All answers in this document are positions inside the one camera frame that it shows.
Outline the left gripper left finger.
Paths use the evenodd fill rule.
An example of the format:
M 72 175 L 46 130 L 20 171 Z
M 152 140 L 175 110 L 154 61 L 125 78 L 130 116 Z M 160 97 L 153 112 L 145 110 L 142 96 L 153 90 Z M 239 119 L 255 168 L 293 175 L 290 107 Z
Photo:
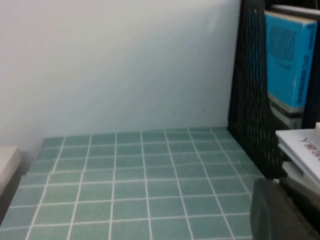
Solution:
M 254 182 L 250 227 L 254 240 L 313 240 L 291 199 L 274 180 Z

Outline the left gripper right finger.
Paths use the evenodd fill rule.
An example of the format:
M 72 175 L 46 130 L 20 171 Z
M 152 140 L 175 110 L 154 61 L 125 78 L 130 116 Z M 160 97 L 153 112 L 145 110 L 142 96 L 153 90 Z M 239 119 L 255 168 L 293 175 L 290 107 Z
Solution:
M 316 240 L 319 240 L 320 195 L 291 178 L 281 178 L 279 185 L 297 208 L 305 228 Z

